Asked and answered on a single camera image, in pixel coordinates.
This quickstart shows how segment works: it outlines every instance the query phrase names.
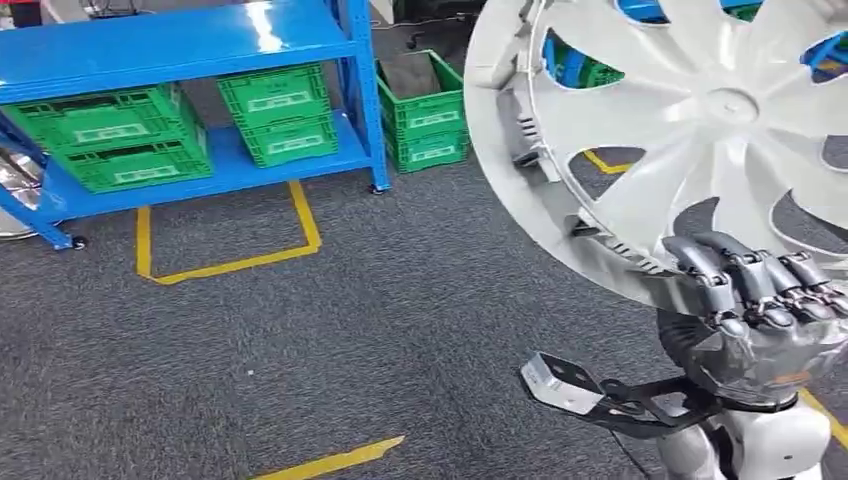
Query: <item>shelf leg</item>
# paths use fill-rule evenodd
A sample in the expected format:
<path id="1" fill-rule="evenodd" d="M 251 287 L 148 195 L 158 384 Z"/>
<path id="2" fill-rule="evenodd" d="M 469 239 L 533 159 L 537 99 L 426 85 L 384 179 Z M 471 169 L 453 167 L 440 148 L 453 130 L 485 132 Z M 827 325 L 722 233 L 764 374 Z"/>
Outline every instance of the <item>shelf leg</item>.
<path id="1" fill-rule="evenodd" d="M 56 228 L 50 222 L 45 221 L 37 211 L 30 210 L 5 188 L 0 187 L 0 208 L 34 232 L 41 235 L 56 250 L 63 250 L 74 246 L 73 239 L 67 233 Z"/>
<path id="2" fill-rule="evenodd" d="M 374 49 L 371 46 L 371 16 L 367 0 L 335 0 L 339 24 L 356 41 L 356 56 L 340 62 L 342 90 L 348 117 L 359 134 L 365 152 L 371 158 L 373 189 L 386 191 L 390 187 L 380 122 L 380 100 L 377 97 L 377 71 Z"/>

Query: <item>green plastic crate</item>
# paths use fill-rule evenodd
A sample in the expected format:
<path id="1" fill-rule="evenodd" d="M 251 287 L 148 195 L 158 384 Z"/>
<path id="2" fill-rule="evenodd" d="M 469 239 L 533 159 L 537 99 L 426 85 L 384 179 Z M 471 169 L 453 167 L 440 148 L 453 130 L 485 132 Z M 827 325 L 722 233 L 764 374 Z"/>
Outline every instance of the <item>green plastic crate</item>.
<path id="1" fill-rule="evenodd" d="M 305 157 L 329 155 L 339 150 L 333 116 L 241 131 L 244 143 L 260 167 L 272 167 Z"/>
<path id="2" fill-rule="evenodd" d="M 206 133 L 197 127 L 196 135 L 54 158 L 94 193 L 208 177 L 213 169 L 206 150 Z"/>
<path id="3" fill-rule="evenodd" d="M 615 83 L 624 78 L 624 74 L 594 58 L 586 57 L 578 78 L 582 88 L 592 88 Z"/>
<path id="4" fill-rule="evenodd" d="M 218 88 L 242 129 L 330 113 L 320 63 L 227 75 Z"/>
<path id="5" fill-rule="evenodd" d="M 398 141 L 386 133 L 386 151 L 400 173 L 411 173 L 465 160 L 468 132 L 443 132 L 429 137 Z"/>
<path id="6" fill-rule="evenodd" d="M 3 113 L 54 155 L 190 137 L 191 103 L 176 83 L 4 105 Z"/>
<path id="7" fill-rule="evenodd" d="M 760 10 L 760 5 L 743 5 L 741 7 L 729 8 L 727 9 L 727 13 L 730 16 L 738 18 L 739 20 L 744 20 L 746 22 L 753 22 L 754 17 L 757 16 L 757 12 Z"/>
<path id="8" fill-rule="evenodd" d="M 397 98 L 383 78 L 377 62 L 377 88 L 384 128 L 400 140 L 410 140 L 447 131 L 465 129 L 465 110 L 462 104 L 462 77 L 442 60 L 436 52 L 430 55 L 442 91 L 432 95 Z"/>

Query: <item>white hubcap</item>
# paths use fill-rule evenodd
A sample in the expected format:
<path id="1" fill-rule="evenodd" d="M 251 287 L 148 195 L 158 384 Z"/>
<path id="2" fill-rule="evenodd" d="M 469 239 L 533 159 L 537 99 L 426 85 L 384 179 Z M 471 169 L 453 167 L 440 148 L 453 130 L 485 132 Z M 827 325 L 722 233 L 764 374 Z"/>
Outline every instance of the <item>white hubcap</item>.
<path id="1" fill-rule="evenodd" d="M 713 229 L 778 254 L 811 251 L 834 278 L 848 279 L 848 255 L 790 237 L 772 218 L 791 192 L 810 215 L 848 229 L 848 170 L 822 158 L 829 135 L 848 135 L 848 77 L 814 84 L 800 63 L 845 28 L 848 0 L 766 0 L 752 23 L 725 14 L 719 0 L 659 0 L 663 25 L 633 21 L 613 0 L 544 3 L 490 0 L 465 72 L 480 163 L 541 246 L 611 290 L 685 311 L 666 294 L 673 281 L 644 272 L 673 269 L 660 240 L 687 208 L 718 198 Z M 624 79 L 560 86 L 538 68 L 549 30 Z M 610 146 L 645 155 L 595 199 L 571 161 Z M 540 153 L 541 169 L 512 164 L 527 150 Z M 578 219 L 599 235 L 575 238 Z"/>

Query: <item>floor marking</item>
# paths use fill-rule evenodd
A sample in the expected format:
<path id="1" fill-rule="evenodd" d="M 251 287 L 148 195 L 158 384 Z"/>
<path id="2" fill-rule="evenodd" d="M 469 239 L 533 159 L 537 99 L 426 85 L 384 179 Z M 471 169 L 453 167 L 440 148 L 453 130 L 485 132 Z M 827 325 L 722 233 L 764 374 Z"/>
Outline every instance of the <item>floor marking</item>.
<path id="1" fill-rule="evenodd" d="M 801 400 L 803 400 L 807 405 L 815 408 L 819 412 L 821 412 L 825 417 L 830 420 L 830 431 L 833 433 L 833 437 L 839 440 L 839 443 L 842 444 L 842 447 L 845 450 L 848 450 L 848 428 L 845 428 L 844 425 L 839 423 L 839 419 L 837 419 L 832 413 L 830 413 L 821 402 L 818 401 L 816 397 L 810 393 L 806 388 L 802 389 L 800 392 Z"/>
<path id="2" fill-rule="evenodd" d="M 173 273 L 163 277 L 154 277 L 152 273 L 153 254 L 151 248 L 150 207 L 141 207 L 138 209 L 136 217 L 136 273 L 160 285 L 174 285 L 191 278 L 212 277 L 317 253 L 321 247 L 321 235 L 318 233 L 318 226 L 315 225 L 315 218 L 312 216 L 309 202 L 303 193 L 303 187 L 297 181 L 288 182 L 288 184 L 295 210 L 297 210 L 297 216 L 300 218 L 303 235 L 306 237 L 306 245 L 222 263 L 220 265 L 213 265 L 211 267 Z"/>
<path id="3" fill-rule="evenodd" d="M 400 437 L 390 438 L 382 442 L 372 443 L 371 445 L 366 445 L 347 453 L 330 455 L 329 457 L 304 463 L 303 465 L 262 475 L 261 477 L 256 477 L 254 480 L 304 480 L 315 478 L 325 473 L 335 472 L 354 465 L 377 460 L 390 449 L 400 445 L 405 438 L 405 436 L 401 435 Z"/>
<path id="4" fill-rule="evenodd" d="M 594 163 L 595 166 L 598 167 L 598 170 L 602 173 L 606 173 L 607 175 L 624 173 L 633 165 L 632 163 L 625 163 L 623 165 L 608 165 L 607 162 L 601 160 L 601 157 L 599 157 L 597 153 L 591 150 L 584 150 L 583 155 L 586 155 L 586 158 L 588 158 L 590 162 Z"/>

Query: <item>caster wheel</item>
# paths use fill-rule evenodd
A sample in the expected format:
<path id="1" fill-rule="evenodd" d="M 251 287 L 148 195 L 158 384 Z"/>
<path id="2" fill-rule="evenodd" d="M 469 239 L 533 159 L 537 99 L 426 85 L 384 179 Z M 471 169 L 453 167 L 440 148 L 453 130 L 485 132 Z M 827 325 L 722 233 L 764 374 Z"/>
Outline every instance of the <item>caster wheel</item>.
<path id="1" fill-rule="evenodd" d="M 82 250 L 88 246 L 88 239 L 85 237 L 74 237 L 71 242 L 73 242 L 74 250 Z"/>
<path id="2" fill-rule="evenodd" d="M 379 189 L 375 185 L 371 185 L 368 187 L 368 191 L 371 192 L 372 195 L 382 195 L 389 191 L 388 188 Z"/>

